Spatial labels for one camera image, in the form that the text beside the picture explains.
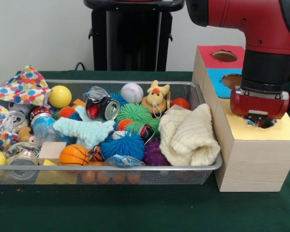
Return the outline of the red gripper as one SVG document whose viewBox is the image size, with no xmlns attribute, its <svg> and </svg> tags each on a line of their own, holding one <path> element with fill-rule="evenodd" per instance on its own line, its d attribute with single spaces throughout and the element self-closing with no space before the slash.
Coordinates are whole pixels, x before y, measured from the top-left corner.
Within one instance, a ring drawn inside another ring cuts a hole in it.
<svg viewBox="0 0 290 232">
<path fill-rule="evenodd" d="M 289 102 L 290 95 L 286 91 L 279 94 L 262 94 L 235 86 L 231 90 L 230 108 L 234 114 L 249 119 L 281 119 Z"/>
</svg>

